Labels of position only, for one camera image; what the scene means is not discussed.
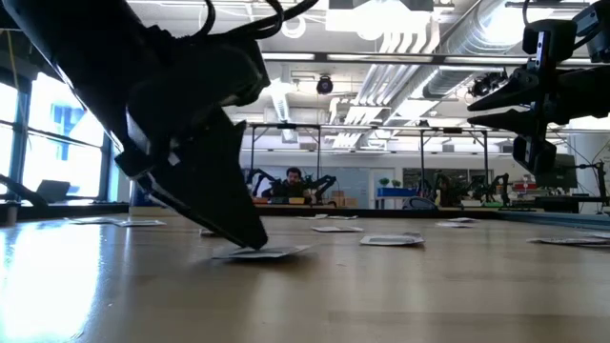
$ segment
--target monitor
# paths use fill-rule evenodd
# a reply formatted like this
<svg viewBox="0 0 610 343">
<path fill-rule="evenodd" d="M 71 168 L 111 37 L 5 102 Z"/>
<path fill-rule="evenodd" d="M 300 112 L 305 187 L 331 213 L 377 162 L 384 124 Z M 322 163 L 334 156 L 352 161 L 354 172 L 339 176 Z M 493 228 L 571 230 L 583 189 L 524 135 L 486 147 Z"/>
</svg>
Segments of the monitor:
<svg viewBox="0 0 610 343">
<path fill-rule="evenodd" d="M 553 170 L 536 175 L 536 185 L 565 190 L 577 188 L 579 181 L 576 169 L 576 160 L 573 155 L 558 153 Z"/>
</svg>

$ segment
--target person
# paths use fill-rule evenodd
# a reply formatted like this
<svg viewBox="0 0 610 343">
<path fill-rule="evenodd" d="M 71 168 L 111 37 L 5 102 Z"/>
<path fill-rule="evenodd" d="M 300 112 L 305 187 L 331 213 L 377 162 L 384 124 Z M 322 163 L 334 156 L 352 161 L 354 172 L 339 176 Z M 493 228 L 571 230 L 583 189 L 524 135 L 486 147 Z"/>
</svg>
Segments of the person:
<svg viewBox="0 0 610 343">
<path fill-rule="evenodd" d="M 263 197 L 304 197 L 311 201 L 311 194 L 301 179 L 301 170 L 297 167 L 290 167 L 286 170 L 286 180 L 276 185 L 272 185 L 268 190 L 263 191 Z"/>
</svg>

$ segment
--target white card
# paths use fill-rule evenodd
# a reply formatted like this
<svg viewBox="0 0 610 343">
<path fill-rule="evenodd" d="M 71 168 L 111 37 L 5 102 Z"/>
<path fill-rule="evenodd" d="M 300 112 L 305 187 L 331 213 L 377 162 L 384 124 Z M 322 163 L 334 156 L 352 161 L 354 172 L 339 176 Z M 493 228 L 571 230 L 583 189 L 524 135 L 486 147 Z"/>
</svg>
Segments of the white card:
<svg viewBox="0 0 610 343">
<path fill-rule="evenodd" d="M 208 229 L 199 229 L 199 235 L 202 237 L 214 237 L 217 236 L 215 232 L 211 232 Z"/>
<path fill-rule="evenodd" d="M 125 220 L 117 222 L 116 225 L 127 228 L 127 227 L 150 227 L 150 226 L 163 226 L 167 225 L 160 220 Z"/>
<path fill-rule="evenodd" d="M 70 224 L 76 225 L 89 225 L 89 224 L 117 224 L 120 223 L 121 219 L 106 218 L 106 217 L 93 217 L 93 218 L 64 218 L 70 220 Z"/>
<path fill-rule="evenodd" d="M 583 232 L 583 234 L 591 237 L 610 239 L 610 232 Z"/>
<path fill-rule="evenodd" d="M 343 220 L 352 220 L 352 219 L 357 219 L 358 216 L 357 215 L 353 215 L 351 217 L 346 217 L 343 215 L 329 215 L 328 216 L 329 219 L 343 219 Z"/>
<path fill-rule="evenodd" d="M 317 220 L 327 218 L 328 214 L 316 214 L 313 217 L 297 217 L 298 219 L 309 219 L 309 220 Z"/>
<path fill-rule="evenodd" d="M 476 219 L 467 218 L 467 217 L 452 218 L 452 219 L 449 219 L 448 221 L 454 222 L 454 223 L 477 223 L 478 222 L 478 220 L 476 220 Z"/>
<path fill-rule="evenodd" d="M 445 228 L 472 228 L 472 225 L 464 224 L 464 223 L 456 223 L 456 222 L 438 222 L 437 226 L 445 227 Z"/>
<path fill-rule="evenodd" d="M 545 243 L 545 244 L 558 244 L 558 245 L 578 245 L 578 246 L 589 246 L 589 245 L 610 245 L 610 241 L 603 238 L 592 238 L 592 237 L 581 237 L 581 238 L 570 238 L 570 237 L 552 237 L 552 238 L 530 238 L 527 240 L 528 243 Z"/>
<path fill-rule="evenodd" d="M 212 257 L 214 259 L 254 259 L 254 258 L 278 258 L 302 252 L 311 246 L 274 247 L 254 250 L 252 248 L 237 249 L 231 252 L 222 252 Z"/>
<path fill-rule="evenodd" d="M 312 227 L 312 230 L 317 232 L 363 232 L 357 227 Z"/>
<path fill-rule="evenodd" d="M 360 244 L 379 246 L 405 246 L 423 243 L 425 240 L 419 233 L 405 234 L 377 234 L 367 235 L 360 240 Z"/>
</svg>

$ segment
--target wooden table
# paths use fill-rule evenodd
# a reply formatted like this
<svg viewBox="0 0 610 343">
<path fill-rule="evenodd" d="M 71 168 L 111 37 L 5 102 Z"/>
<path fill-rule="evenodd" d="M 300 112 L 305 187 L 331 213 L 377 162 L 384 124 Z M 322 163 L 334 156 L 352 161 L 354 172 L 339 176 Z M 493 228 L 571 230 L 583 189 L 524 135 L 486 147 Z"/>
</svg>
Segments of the wooden table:
<svg viewBox="0 0 610 343">
<path fill-rule="evenodd" d="M 230 246 L 182 218 L 124 229 L 26 223 L 0 231 L 0 341 L 606 343 L 610 252 L 526 243 L 572 230 L 485 221 L 265 218 L 282 261 L 211 260 Z M 424 248 L 359 246 L 421 232 Z"/>
</svg>

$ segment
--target robot arm in background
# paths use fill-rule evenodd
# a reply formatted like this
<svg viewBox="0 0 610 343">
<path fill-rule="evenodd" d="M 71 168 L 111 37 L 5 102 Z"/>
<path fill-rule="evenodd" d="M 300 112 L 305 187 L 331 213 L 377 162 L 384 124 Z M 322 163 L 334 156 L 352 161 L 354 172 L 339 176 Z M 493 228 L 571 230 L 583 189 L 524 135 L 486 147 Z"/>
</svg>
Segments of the robot arm in background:
<svg viewBox="0 0 610 343">
<path fill-rule="evenodd" d="M 315 201 L 319 204 L 322 202 L 322 194 L 330 189 L 336 182 L 336 177 L 330 175 L 324 175 L 316 181 L 306 183 L 307 189 L 315 190 L 314 197 Z"/>
<path fill-rule="evenodd" d="M 256 185 L 252 188 L 252 196 L 257 196 L 258 195 L 258 188 L 260 187 L 260 184 L 263 182 L 264 179 L 269 180 L 269 183 L 271 185 L 271 189 L 278 187 L 281 184 L 281 181 L 274 178 L 273 176 L 269 175 L 267 172 L 261 170 L 261 169 L 255 169 L 255 170 L 251 170 L 250 173 L 248 174 L 248 179 L 246 180 L 246 185 L 251 186 L 253 181 L 254 181 L 254 177 L 260 174 L 258 176 L 258 180 L 256 181 Z"/>
<path fill-rule="evenodd" d="M 3 4 L 104 126 L 129 178 L 157 202 L 259 249 L 267 234 L 238 163 L 246 123 L 234 125 L 222 107 L 250 104 L 270 85 L 256 39 L 317 0 L 288 10 L 267 0 L 276 15 L 220 34 L 210 34 L 215 11 L 205 1 L 203 28 L 180 38 L 142 25 L 125 0 Z"/>
<path fill-rule="evenodd" d="M 508 173 L 504 175 L 498 175 L 494 178 L 494 181 L 487 188 L 487 201 L 496 201 L 494 198 L 494 194 L 496 193 L 496 187 L 499 185 L 499 181 L 502 180 L 502 193 L 500 194 L 500 198 L 502 199 L 502 204 L 504 206 L 508 206 L 510 203 L 510 199 L 508 198 Z"/>
<path fill-rule="evenodd" d="M 575 45 L 577 37 L 582 38 Z M 610 111 L 610 67 L 557 69 L 559 62 L 584 43 L 592 62 L 610 62 L 610 1 L 592 4 L 572 20 L 548 19 L 527 25 L 522 47 L 536 58 L 516 69 L 503 88 L 468 107 L 469 111 L 529 107 L 529 111 L 480 115 L 468 122 L 517 133 L 513 157 L 533 174 L 549 172 L 554 166 L 557 147 L 545 140 L 549 123 L 565 125 L 587 115 L 602 118 Z"/>
<path fill-rule="evenodd" d="M 46 208 L 49 204 L 47 200 L 40 196 L 37 192 L 32 192 L 27 187 L 20 183 L 14 182 L 3 174 L 0 174 L 0 184 L 7 186 L 7 188 L 13 191 L 22 199 L 28 200 L 34 207 Z"/>
</svg>

